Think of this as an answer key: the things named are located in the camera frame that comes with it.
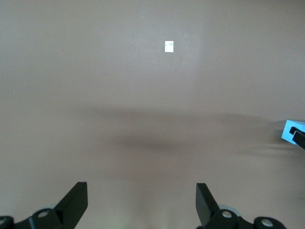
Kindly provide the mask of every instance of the small white paper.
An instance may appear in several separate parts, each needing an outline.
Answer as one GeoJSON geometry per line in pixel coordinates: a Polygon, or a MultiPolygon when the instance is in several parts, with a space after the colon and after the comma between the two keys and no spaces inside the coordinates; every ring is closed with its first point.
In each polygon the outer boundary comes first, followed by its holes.
{"type": "Polygon", "coordinates": [[[165,52],[173,52],[173,41],[165,41],[165,52]]]}

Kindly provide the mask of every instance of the black robot arm part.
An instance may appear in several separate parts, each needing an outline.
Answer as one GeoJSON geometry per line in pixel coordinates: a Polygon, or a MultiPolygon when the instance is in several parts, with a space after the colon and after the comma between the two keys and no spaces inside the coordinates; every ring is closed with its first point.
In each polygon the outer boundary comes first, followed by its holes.
{"type": "Polygon", "coordinates": [[[196,209],[201,222],[197,229],[286,229],[276,219],[257,217],[254,224],[234,212],[220,209],[206,184],[197,184],[196,209]]]}
{"type": "Polygon", "coordinates": [[[291,127],[289,133],[293,135],[292,140],[305,149],[305,132],[293,126],[291,127]]]}
{"type": "MultiPolygon", "coordinates": [[[[87,183],[78,182],[55,208],[45,208],[19,223],[0,217],[0,229],[74,229],[88,206],[87,183]]],[[[276,219],[257,217],[254,224],[234,212],[220,209],[206,184],[197,184],[196,209],[202,226],[197,229],[286,229],[276,219]]]]}
{"type": "Polygon", "coordinates": [[[74,229],[87,206],[87,183],[78,182],[53,209],[39,210],[19,223],[1,216],[0,229],[74,229]]]}

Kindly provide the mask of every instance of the light blue block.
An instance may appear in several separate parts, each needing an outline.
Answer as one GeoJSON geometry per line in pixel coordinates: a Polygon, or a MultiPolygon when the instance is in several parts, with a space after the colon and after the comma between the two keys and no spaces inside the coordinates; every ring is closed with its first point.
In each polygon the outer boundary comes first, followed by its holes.
{"type": "Polygon", "coordinates": [[[284,130],[283,130],[282,139],[296,145],[296,143],[292,140],[292,138],[294,136],[291,133],[289,133],[291,127],[293,127],[293,126],[295,128],[298,128],[299,130],[305,132],[305,123],[304,122],[287,120],[284,130]]]}

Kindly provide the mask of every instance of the white sticker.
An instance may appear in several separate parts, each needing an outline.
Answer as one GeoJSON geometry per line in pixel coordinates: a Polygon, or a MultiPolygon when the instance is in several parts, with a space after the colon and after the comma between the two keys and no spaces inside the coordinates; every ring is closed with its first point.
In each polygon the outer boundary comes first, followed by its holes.
{"type": "Polygon", "coordinates": [[[173,41],[165,41],[165,52],[173,52],[173,41]]]}

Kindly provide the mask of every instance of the screw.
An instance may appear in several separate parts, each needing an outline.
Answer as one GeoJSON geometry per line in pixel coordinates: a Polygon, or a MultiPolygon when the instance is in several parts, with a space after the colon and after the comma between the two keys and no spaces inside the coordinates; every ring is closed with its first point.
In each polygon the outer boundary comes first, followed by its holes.
{"type": "Polygon", "coordinates": [[[223,211],[223,217],[232,218],[232,214],[229,211],[223,211]]]}
{"type": "Polygon", "coordinates": [[[262,224],[264,225],[264,226],[266,226],[266,227],[273,227],[273,223],[270,221],[270,220],[268,220],[268,219],[263,219],[262,220],[262,224]]]}
{"type": "Polygon", "coordinates": [[[41,213],[38,214],[38,218],[42,218],[47,216],[47,214],[49,213],[49,211],[42,211],[41,213]]]}

